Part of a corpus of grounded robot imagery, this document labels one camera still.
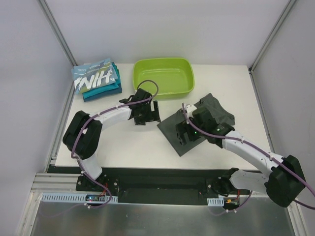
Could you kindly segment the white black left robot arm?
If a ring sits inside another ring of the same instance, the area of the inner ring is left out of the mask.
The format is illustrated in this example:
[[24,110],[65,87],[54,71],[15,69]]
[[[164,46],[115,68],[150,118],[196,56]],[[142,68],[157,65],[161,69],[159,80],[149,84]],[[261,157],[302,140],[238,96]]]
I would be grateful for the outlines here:
[[87,186],[93,191],[99,191],[104,186],[104,179],[100,177],[102,168],[96,157],[102,131],[131,119],[135,125],[161,122],[154,95],[139,88],[134,95],[120,100],[112,108],[91,114],[78,111],[68,126],[63,144],[71,152],[71,158],[77,161],[81,171],[89,177]]

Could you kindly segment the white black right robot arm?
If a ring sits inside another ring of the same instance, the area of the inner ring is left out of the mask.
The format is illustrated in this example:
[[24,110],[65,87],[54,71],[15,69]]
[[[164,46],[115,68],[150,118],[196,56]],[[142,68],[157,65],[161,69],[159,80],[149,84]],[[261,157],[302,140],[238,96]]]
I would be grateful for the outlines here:
[[299,160],[265,151],[251,143],[225,122],[217,123],[210,111],[192,104],[182,104],[184,121],[176,124],[180,144],[204,138],[230,151],[258,169],[257,173],[231,168],[212,183],[213,191],[228,197],[237,190],[266,194],[280,207],[288,207],[307,186]]

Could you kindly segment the dark grey t-shirt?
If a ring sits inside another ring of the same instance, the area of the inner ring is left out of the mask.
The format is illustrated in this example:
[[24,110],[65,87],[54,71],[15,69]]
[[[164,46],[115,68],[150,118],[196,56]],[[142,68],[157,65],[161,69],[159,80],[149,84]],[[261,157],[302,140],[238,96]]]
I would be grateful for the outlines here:
[[[199,102],[195,103],[197,108],[205,107],[211,113],[211,115],[215,118],[217,123],[226,122],[232,127],[235,125],[235,116],[229,112],[227,112],[219,103],[219,101],[212,96],[211,93],[202,97]],[[171,146],[175,149],[179,156],[183,156],[185,153],[205,141],[205,138],[200,138],[197,141],[190,142],[188,141],[187,134],[185,135],[187,144],[181,145],[175,129],[175,125],[184,121],[184,115],[182,110],[178,110],[176,113],[159,123],[157,126],[163,135],[166,137]]]

